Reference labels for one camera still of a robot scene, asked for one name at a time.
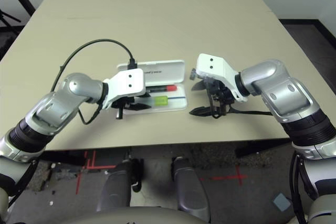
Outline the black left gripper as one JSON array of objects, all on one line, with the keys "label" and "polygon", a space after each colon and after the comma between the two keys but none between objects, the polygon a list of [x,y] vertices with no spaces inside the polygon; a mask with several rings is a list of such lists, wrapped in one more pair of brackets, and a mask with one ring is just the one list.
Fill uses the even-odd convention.
[{"label": "black left gripper", "polygon": [[149,108],[147,104],[142,104],[142,103],[131,104],[133,102],[134,102],[134,97],[121,97],[115,100],[112,103],[111,107],[118,109],[116,119],[123,119],[124,110],[140,111],[140,110],[145,110]]}]

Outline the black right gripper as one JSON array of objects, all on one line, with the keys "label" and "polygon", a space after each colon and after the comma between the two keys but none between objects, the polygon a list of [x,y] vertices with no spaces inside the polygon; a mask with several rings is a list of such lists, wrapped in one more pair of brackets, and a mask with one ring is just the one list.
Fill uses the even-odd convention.
[{"label": "black right gripper", "polygon": [[209,98],[210,106],[201,106],[189,111],[194,116],[212,116],[220,118],[227,114],[226,107],[231,106],[235,102],[230,89],[221,81],[213,78],[201,80],[192,86],[192,91],[206,90]]}]

